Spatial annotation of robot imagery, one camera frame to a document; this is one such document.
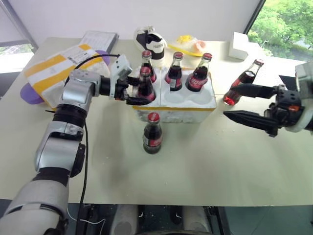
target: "white foam container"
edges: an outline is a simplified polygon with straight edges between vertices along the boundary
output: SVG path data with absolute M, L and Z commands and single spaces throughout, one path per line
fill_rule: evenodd
M 133 106 L 138 118 L 148 120 L 150 112 L 160 114 L 162 122 L 172 123 L 200 123 L 206 119 L 216 108 L 216 100 L 212 81 L 208 75 L 208 81 L 200 92 L 192 92 L 186 88 L 186 80 L 192 70 L 182 71 L 182 88 L 179 91 L 170 91 L 169 84 L 165 81 L 165 75 L 169 68 L 155 68 L 156 81 L 153 83 L 156 98 L 153 102 L 143 106 Z

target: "purple object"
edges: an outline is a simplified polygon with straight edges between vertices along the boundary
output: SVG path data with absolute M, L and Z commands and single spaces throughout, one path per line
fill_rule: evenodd
M 107 55 L 108 53 L 106 52 L 106 51 L 104 51 L 104 50 L 96 50 L 96 52 L 98 53 L 98 54 L 105 54 L 105 55 Z M 110 63 L 110 57 L 109 56 L 103 56 L 102 57 L 102 59 L 103 59 L 103 61 L 107 64 L 107 65 L 109 65 L 109 63 Z
M 29 83 L 26 83 L 25 86 L 23 86 L 20 91 L 20 96 L 29 104 L 40 104 L 44 102 L 44 100 L 37 94 Z

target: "white box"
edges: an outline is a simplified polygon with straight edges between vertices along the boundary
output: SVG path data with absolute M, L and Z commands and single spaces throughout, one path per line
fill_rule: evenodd
M 230 57 L 245 60 L 249 53 L 249 38 L 246 34 L 234 32 L 229 44 Z
M 200 123 L 204 121 L 216 108 L 210 75 L 208 75 L 208 81 L 200 92 L 192 92 L 186 88 L 185 83 L 188 75 L 193 71 L 183 71 L 182 88 L 172 92 L 164 79 L 168 69 L 155 69 L 157 79 L 153 83 L 153 87 L 156 92 L 156 99 L 147 105 L 133 106 L 139 119 L 147 121 L 150 112 L 157 112 L 160 114 L 162 122 Z

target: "cola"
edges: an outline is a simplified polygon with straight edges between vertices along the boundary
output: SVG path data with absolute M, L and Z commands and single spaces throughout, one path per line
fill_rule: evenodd
M 141 54 L 141 57 L 142 57 L 141 67 L 148 67 L 150 69 L 150 79 L 154 83 L 157 79 L 157 75 L 156 75 L 154 68 L 151 65 L 151 57 L 152 57 L 151 51 L 149 50 L 143 51 Z
M 236 87 L 243 83 L 253 83 L 254 79 L 259 71 L 259 69 L 263 66 L 264 61 L 261 59 L 256 59 L 249 69 L 244 71 L 240 76 L 231 84 L 232 87 Z M 223 101 L 227 105 L 235 105 L 239 102 L 241 95 L 232 91 L 231 89 L 224 95 Z
M 178 91 L 182 88 L 181 83 L 181 61 L 183 54 L 179 51 L 173 55 L 173 62 L 168 70 L 165 81 L 170 84 L 171 91 Z
M 148 67 L 141 67 L 137 97 L 145 98 L 152 102 L 156 98 L 156 93 L 152 86 L 150 74 L 151 70 Z
M 186 87 L 192 92 L 199 92 L 202 86 L 207 83 L 207 73 L 209 70 L 209 62 L 212 59 L 212 54 L 203 54 L 201 61 L 194 72 L 188 77 Z
M 147 153 L 155 154 L 161 149 L 162 129 L 160 127 L 160 116 L 158 113 L 149 113 L 142 140 L 143 148 Z

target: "yellow tape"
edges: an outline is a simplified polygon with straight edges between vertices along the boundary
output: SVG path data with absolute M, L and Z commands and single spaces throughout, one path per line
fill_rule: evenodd
M 178 108 L 178 107 L 145 107 L 133 105 L 136 110 L 167 110 L 167 111 L 214 111 L 215 108 Z
M 40 82 L 37 82 L 33 85 L 34 90 L 41 94 L 43 91 L 45 91 L 47 88 L 53 86 L 54 84 L 63 81 L 69 76 L 69 73 L 75 68 L 75 66 L 71 66 L 66 70 L 63 70 L 62 72 L 58 73 L 57 75 L 54 75 L 52 77 L 49 77 L 45 80 L 42 80 Z
M 87 45 L 87 44 L 81 44 L 81 45 L 79 45 L 79 47 L 80 47 L 81 49 L 83 49 L 83 50 L 89 50 L 89 49 L 91 49 L 91 47 L 90 47 L 89 45 Z
M 80 69 L 84 70 L 84 69 L 88 68 L 89 66 L 94 65 L 94 64 L 96 64 L 96 63 L 98 63 L 98 62 L 103 62 L 102 57 L 98 57 L 98 58 L 89 60 L 87 63 L 84 63 L 84 64 L 80 67 Z
M 171 48 L 171 49 L 173 49 L 173 50 L 180 51 L 180 52 L 182 52 L 182 53 L 184 53 L 184 54 L 186 54 L 186 55 L 193 55 L 193 56 L 198 56 L 198 57 L 201 57 L 201 56 L 202 56 L 202 54 L 200 54 L 200 53 L 190 52 L 190 51 L 181 49 L 181 48 L 176 47 L 176 46 L 171 45 L 171 44 L 168 44 L 168 47 Z
M 38 73 L 42 70 L 45 70 L 51 66 L 54 66 L 62 61 L 65 61 L 66 58 L 62 55 L 56 55 L 44 62 L 41 62 L 39 64 L 34 65 L 33 67 L 29 68 L 24 72 L 25 77 L 30 77 L 31 75 L 34 75 L 35 73 Z

